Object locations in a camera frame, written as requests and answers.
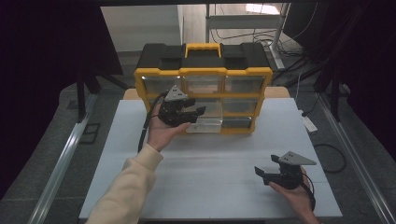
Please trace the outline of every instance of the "white tabletop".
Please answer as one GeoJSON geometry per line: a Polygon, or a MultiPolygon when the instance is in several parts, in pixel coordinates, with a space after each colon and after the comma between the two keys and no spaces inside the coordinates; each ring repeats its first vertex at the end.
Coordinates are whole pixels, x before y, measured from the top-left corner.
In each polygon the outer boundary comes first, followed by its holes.
{"type": "MultiPolygon", "coordinates": [[[[120,101],[102,157],[80,218],[87,218],[97,200],[136,154],[146,110],[140,100],[120,101]]],[[[278,173],[271,155],[293,151],[318,164],[305,166],[314,182],[318,217],[342,214],[305,130],[294,100],[266,99],[252,134],[193,133],[177,136],[163,150],[157,182],[141,218],[146,219],[269,219],[295,217],[287,202],[254,166],[278,173]]]]}

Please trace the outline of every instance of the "sweater sleeve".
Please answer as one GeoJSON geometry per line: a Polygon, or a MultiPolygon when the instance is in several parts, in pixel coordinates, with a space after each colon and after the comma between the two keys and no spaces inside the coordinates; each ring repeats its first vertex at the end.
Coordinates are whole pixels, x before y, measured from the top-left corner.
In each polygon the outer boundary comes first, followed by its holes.
{"type": "Polygon", "coordinates": [[[126,160],[120,174],[91,210],[87,224],[137,223],[162,159],[159,152],[145,144],[137,156],[126,160]]]}

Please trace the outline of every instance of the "hand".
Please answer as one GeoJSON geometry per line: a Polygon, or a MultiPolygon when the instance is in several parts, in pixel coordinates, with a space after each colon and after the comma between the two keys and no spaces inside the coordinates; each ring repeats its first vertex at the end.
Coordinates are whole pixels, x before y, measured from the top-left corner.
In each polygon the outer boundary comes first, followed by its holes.
{"type": "Polygon", "coordinates": [[[166,147],[172,140],[172,138],[190,127],[190,123],[183,123],[179,126],[173,128],[164,124],[158,117],[161,104],[154,107],[152,115],[155,116],[151,118],[148,126],[148,144],[155,148],[158,152],[161,152],[164,147],[166,147]]]}
{"type": "MultiPolygon", "coordinates": [[[[303,175],[304,183],[309,187],[310,185],[305,176],[306,170],[303,167],[301,167],[301,171],[304,174],[303,175]]],[[[315,217],[314,213],[312,212],[309,196],[306,193],[305,189],[303,189],[303,187],[299,186],[296,189],[284,189],[274,182],[270,182],[270,186],[276,192],[283,195],[283,197],[285,197],[286,200],[288,200],[290,207],[293,209],[293,211],[297,214],[297,216],[304,224],[319,223],[318,219],[315,217]]]]}

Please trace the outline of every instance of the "yellow toolbox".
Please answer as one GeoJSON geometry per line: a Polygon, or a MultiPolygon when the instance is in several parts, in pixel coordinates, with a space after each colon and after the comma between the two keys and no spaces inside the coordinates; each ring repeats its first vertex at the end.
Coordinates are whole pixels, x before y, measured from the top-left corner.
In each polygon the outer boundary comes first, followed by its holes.
{"type": "Polygon", "coordinates": [[[174,86],[206,106],[188,133],[252,133],[272,74],[259,43],[147,44],[134,77],[147,111],[174,86]]]}

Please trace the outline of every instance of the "toolbox handle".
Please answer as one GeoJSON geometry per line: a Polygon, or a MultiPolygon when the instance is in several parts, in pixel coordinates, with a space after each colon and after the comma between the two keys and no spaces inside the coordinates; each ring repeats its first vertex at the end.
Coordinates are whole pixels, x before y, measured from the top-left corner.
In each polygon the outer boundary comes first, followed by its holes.
{"type": "Polygon", "coordinates": [[[185,58],[189,56],[189,50],[206,50],[206,49],[216,49],[219,54],[219,58],[221,58],[221,50],[219,43],[192,43],[186,44],[186,53],[184,55],[185,58]]]}

